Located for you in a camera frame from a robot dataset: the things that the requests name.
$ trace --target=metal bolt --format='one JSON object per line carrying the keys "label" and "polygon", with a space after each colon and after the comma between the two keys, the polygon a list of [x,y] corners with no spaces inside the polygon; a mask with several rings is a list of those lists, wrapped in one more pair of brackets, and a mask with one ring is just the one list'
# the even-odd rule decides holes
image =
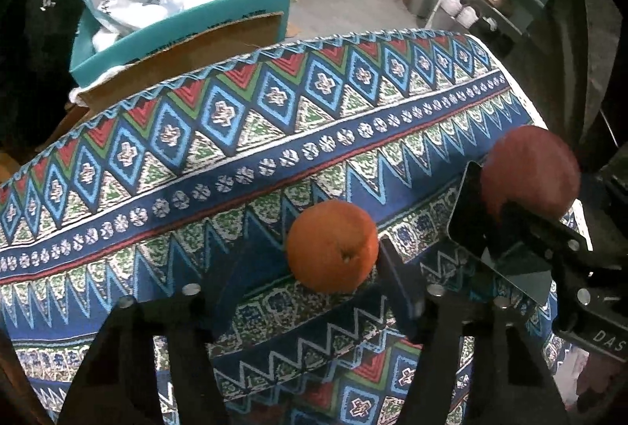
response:
{"label": "metal bolt", "polygon": [[580,289],[576,297],[584,306],[587,306],[591,302],[591,293],[587,289]]}
{"label": "metal bolt", "polygon": [[499,309],[505,310],[510,307],[510,299],[503,295],[498,295],[495,299],[493,299],[493,304]]}
{"label": "metal bolt", "polygon": [[445,295],[445,287],[438,283],[431,283],[428,285],[428,293],[434,297],[442,297]]}
{"label": "metal bolt", "polygon": [[124,295],[118,299],[118,308],[128,308],[135,304],[135,298],[132,295]]}
{"label": "metal bolt", "polygon": [[181,289],[181,292],[183,292],[183,295],[196,295],[200,292],[200,285],[197,283],[188,283]]}

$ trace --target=floor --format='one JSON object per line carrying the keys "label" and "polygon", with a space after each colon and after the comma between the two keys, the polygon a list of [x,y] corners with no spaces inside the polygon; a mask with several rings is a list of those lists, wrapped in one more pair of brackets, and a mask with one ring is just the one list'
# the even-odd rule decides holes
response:
{"label": "floor", "polygon": [[401,0],[298,0],[290,11],[296,39],[377,29],[417,27]]}

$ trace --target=blue patterned fabric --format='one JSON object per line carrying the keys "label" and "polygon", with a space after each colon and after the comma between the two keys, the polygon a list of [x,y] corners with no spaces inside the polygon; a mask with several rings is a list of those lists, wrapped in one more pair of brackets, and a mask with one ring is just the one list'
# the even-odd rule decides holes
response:
{"label": "blue patterned fabric", "polygon": [[[466,162],[530,122],[479,43],[428,30],[279,44],[162,83],[76,128],[0,189],[3,327],[55,416],[118,298],[172,295],[244,237],[259,251],[250,292],[210,347],[237,420],[389,423],[416,347],[399,339],[372,279],[356,295],[295,282],[285,235],[304,208],[348,200],[404,260],[455,285],[472,266],[444,231]],[[503,284],[494,292],[511,295]],[[528,323],[553,367],[564,355],[555,307],[553,295]],[[378,377],[364,378],[382,353]],[[155,356],[164,418],[177,423],[161,338]],[[308,381],[324,386],[327,407],[312,404]]]}

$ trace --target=screw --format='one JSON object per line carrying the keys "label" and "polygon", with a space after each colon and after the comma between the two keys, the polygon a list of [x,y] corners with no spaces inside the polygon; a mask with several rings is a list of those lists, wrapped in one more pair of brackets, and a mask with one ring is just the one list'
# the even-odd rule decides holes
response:
{"label": "screw", "polygon": [[118,299],[118,308],[128,308],[135,304],[135,298],[132,295],[124,295]]}
{"label": "screw", "polygon": [[493,304],[499,309],[505,310],[510,307],[510,299],[503,295],[498,295],[495,299],[493,299]]}
{"label": "screw", "polygon": [[584,306],[587,306],[591,302],[591,293],[586,289],[580,289],[576,297]]}
{"label": "screw", "polygon": [[438,283],[429,284],[428,293],[431,293],[434,297],[442,297],[445,295],[445,287]]}
{"label": "screw", "polygon": [[200,285],[197,283],[188,283],[181,289],[181,292],[183,292],[183,295],[196,295],[200,292]]}

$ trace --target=orange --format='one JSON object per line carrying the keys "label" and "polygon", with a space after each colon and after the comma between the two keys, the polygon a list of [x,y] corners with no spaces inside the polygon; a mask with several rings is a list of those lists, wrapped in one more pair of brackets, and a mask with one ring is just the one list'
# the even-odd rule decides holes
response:
{"label": "orange", "polygon": [[580,168],[556,134],[522,126],[497,140],[480,179],[486,208],[499,219],[507,201],[548,219],[560,219],[580,191]]}
{"label": "orange", "polygon": [[286,240],[294,277],[315,292],[353,292],[378,258],[378,228],[352,203],[328,200],[305,209]]}

